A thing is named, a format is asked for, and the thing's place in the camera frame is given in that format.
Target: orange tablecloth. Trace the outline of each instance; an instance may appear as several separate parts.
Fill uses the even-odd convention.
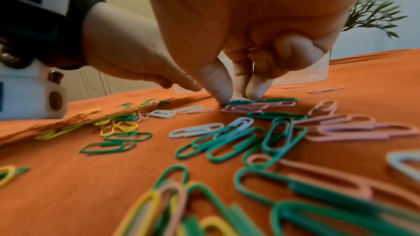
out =
[[[420,127],[420,50],[359,56],[341,62],[330,67],[328,80],[308,83],[307,89],[270,89],[267,97],[298,97],[296,107],[284,110],[302,114],[319,101],[336,100],[339,113],[372,115],[382,122],[404,122]],[[306,93],[310,89],[332,85],[343,85],[346,89],[322,94]],[[115,94],[73,102],[69,104],[68,116],[96,107],[101,107],[103,113],[110,113],[120,110],[121,107],[115,106],[126,102],[140,104],[146,99],[172,96],[176,99],[171,105],[166,105],[166,109],[203,104],[215,112],[144,121],[139,130],[153,132],[153,137],[126,153],[79,154],[82,146],[101,140],[97,133],[92,133],[92,127],[48,141],[25,140],[0,146],[0,165],[31,167],[29,172],[0,189],[0,234],[110,235],[132,203],[153,185],[166,167],[183,163],[190,170],[191,180],[207,184],[225,204],[238,203],[271,235],[270,209],[239,194],[233,186],[234,173],[244,166],[241,156],[221,164],[211,163],[205,155],[184,161],[174,156],[179,147],[191,140],[170,139],[170,131],[212,122],[227,124],[240,116],[220,113],[218,104],[206,93],[174,95],[172,90],[150,89]],[[3,122],[0,123],[0,132],[7,134],[34,123],[39,122]],[[269,124],[256,121],[255,125],[268,128]],[[415,191],[413,183],[389,169],[385,156],[390,151],[418,149],[419,144],[417,137],[370,142],[302,141],[286,158],[367,176]],[[259,185],[260,182],[252,179],[247,185],[278,200],[301,198],[280,186],[265,182]],[[192,208],[200,217],[210,211],[202,201],[194,203]]]

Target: orange table surface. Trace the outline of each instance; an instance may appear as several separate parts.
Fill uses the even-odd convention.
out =
[[[306,114],[323,100],[338,101],[338,113],[364,114],[379,122],[401,122],[420,127],[420,50],[392,51],[338,60],[330,66],[327,80],[308,83],[308,88],[271,88],[266,97],[297,97],[298,104],[284,111]],[[308,90],[343,85],[344,90],[308,94]],[[140,104],[146,99],[176,97],[162,109],[177,109],[202,104],[213,113],[177,115],[170,119],[150,118],[139,124],[139,131],[153,137],[125,153],[86,156],[79,149],[101,137],[88,126],[48,141],[23,140],[0,146],[0,165],[31,167],[0,188],[1,235],[110,235],[133,202],[149,190],[160,174],[173,164],[185,164],[190,180],[210,187],[226,204],[237,203],[268,235],[270,208],[241,195],[234,187],[233,175],[244,167],[242,156],[215,164],[204,154],[175,158],[175,151],[191,139],[170,139],[177,128],[222,122],[228,124],[239,114],[221,113],[207,93],[175,95],[160,88],[115,94],[69,104],[72,116],[91,108],[102,113],[121,110],[126,102]],[[1,135],[33,124],[51,121],[11,121],[0,123]],[[267,121],[256,126],[269,127]],[[358,174],[419,192],[419,186],[390,169],[385,156],[391,151],[419,149],[418,137],[386,141],[314,143],[301,141],[285,158]],[[252,179],[247,186],[281,200],[301,200],[285,187]],[[199,200],[191,211],[204,217],[213,211]]]

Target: table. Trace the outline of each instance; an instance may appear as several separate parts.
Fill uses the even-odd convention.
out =
[[[267,97],[298,97],[296,107],[285,111],[307,113],[322,100],[336,100],[339,113],[365,114],[379,122],[404,122],[420,127],[420,50],[399,50],[358,56],[333,62],[329,78],[308,83],[308,88],[270,89]],[[311,89],[343,85],[344,90],[308,94]],[[31,170],[14,178],[0,189],[0,231],[2,235],[110,235],[132,203],[157,180],[165,168],[182,163],[190,171],[191,180],[207,184],[225,204],[238,203],[241,208],[271,235],[270,209],[239,194],[233,186],[233,175],[242,168],[238,156],[221,164],[211,163],[205,155],[184,161],[175,151],[190,139],[170,139],[177,128],[222,122],[227,124],[240,115],[224,114],[206,93],[174,95],[160,88],[115,94],[69,104],[72,116],[80,111],[101,107],[103,113],[120,110],[126,102],[140,104],[146,99],[176,97],[166,109],[203,104],[214,113],[178,115],[171,119],[151,118],[139,124],[140,131],[153,132],[153,137],[126,153],[86,156],[79,149],[100,141],[93,127],[85,127],[48,141],[23,140],[0,146],[0,165],[29,166]],[[39,121],[0,123],[1,134]],[[255,125],[268,128],[268,122]],[[311,163],[385,181],[419,192],[419,186],[401,178],[385,162],[390,151],[419,148],[419,138],[388,141],[312,143],[302,141],[287,155],[289,160]],[[261,189],[259,180],[247,186]],[[285,188],[264,182],[263,191],[278,200],[300,199]],[[211,209],[203,201],[192,205],[198,216]]]

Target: white wall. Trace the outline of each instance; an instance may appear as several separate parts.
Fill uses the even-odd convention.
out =
[[[401,16],[409,15],[397,21],[399,26],[393,29],[400,38],[390,39],[379,29],[356,28],[340,34],[332,49],[331,59],[395,49],[420,48],[420,1],[394,1],[396,5],[402,5]]]

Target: hand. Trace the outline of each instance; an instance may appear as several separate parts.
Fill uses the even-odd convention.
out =
[[[151,0],[175,62],[219,102],[232,81],[217,55],[233,61],[235,90],[261,98],[272,79],[328,52],[356,0]]]
[[[164,88],[201,87],[171,59],[154,21],[107,3],[98,3],[83,24],[83,54],[97,70],[128,80],[152,81]]]

